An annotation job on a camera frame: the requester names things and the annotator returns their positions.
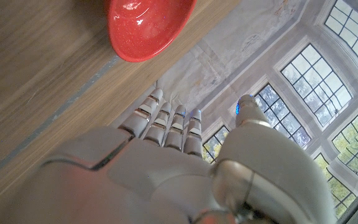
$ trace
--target wood grain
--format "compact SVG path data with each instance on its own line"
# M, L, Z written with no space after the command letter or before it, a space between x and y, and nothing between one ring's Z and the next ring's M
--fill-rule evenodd
M6 7L10 7L11 4L28 3L28 1L0 2L6 3ZM67 1L71 4L67 3L66 0L64 1L66 4L59 2L63 1L56 1L60 8L52 7L49 10L53 12L50 13L60 15L60 10L65 11L61 16L66 18L67 21L71 21L71 25L75 26L72 17L77 15L72 12L72 9L76 7L84 8L86 4L78 6L71 1ZM152 60L142 63L118 61L107 74L75 101L37 139L32 141L25 150L0 170L0 207L6 203L6 200L10 198L47 153L67 139L84 133L93 127L111 123L238 3L239 0L198 0L195 11L187 25L167 50ZM42 3L33 2L33 4L35 5L34 9L44 10L40 6ZM16 10L25 14L25 11L21 11L20 7ZM98 13L93 14L93 16L98 18ZM16 19L16 22L20 23L21 20L22 18ZM71 29L76 31L76 28L51 25L51 27L59 26L54 31L59 38L54 40L62 41L64 44L49 42L46 38L39 43L38 40L33 40L37 43L34 44L36 47L33 45L28 47L28 45L31 45L31 41L21 40L20 34L12 40L13 43L21 40L23 43L19 43L31 48L32 50L27 52L29 55L37 47L42 48L43 51L48 52L45 57L42 57L40 53L41 56L30 57L29 61L23 62L23 58L15 59L14 53L8 53L10 59L6 59L3 57L3 48L0 47L0 67L5 67L5 64L10 65L12 60L14 61L10 65L12 68L15 68L15 64L18 64L17 70L0 68L0 160L34 131L114 55L110 46L107 47L108 40L104 32L105 21L100 20L91 20L95 22L95 27L90 26L89 22L85 20L82 24L84 34L76 33L77 37L75 37L75 34L67 34L71 32ZM26 38L30 38L32 35L35 34L28 34ZM68 38L70 41L60 40L61 38ZM42 42L48 43L49 47L42 47Z

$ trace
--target blue light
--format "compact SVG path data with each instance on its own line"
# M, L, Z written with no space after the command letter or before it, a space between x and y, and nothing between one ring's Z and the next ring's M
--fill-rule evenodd
M236 106L236 114L239 114L240 112L240 105L239 102L237 102L237 106Z

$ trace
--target bowl rim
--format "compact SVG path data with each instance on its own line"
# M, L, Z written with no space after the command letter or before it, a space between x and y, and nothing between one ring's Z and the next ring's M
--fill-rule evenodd
M185 20L180 24L179 28L173 33L173 35L171 36L170 40L160 49L158 49L156 52L150 54L150 55L146 55L144 57L131 57L131 56L128 56L126 55L124 52L122 52L116 44L116 41L114 41L111 36L112 36L112 33L110 32L110 27L112 26L112 19L111 18L111 14L113 12L113 10L111 10L111 8L113 7L114 5L114 0L108 0L110 1L110 4L109 5L109 8L108 8L108 11L107 11L107 24L108 24L108 34L109 34L109 40L110 40L110 43L112 45L112 48L114 49L114 51L117 53L117 55L124 59L125 61L127 62L144 62L146 60L149 60L149 59L152 59L154 58L155 56L159 55L161 52L163 52L179 35L179 33L183 30L183 28L185 27L185 25L187 24L187 21L189 20L190 16L191 16L191 13L193 12L195 6L196 6L196 3L197 3L197 0L192 0L192 3L190 5L190 10L187 12L187 15L185 17Z

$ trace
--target red bowl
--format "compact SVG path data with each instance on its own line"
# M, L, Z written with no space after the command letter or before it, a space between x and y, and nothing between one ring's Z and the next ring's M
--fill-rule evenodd
M143 62L167 48L185 26L196 0L107 0L113 49Z

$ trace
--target white robotic arm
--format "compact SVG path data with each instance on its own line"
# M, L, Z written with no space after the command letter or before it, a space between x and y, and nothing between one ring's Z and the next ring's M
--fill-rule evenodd
M168 124L157 89L118 129L94 129L58 147L28 179L1 223L334 223L322 172L270 128L251 96L215 165L201 158L201 111Z

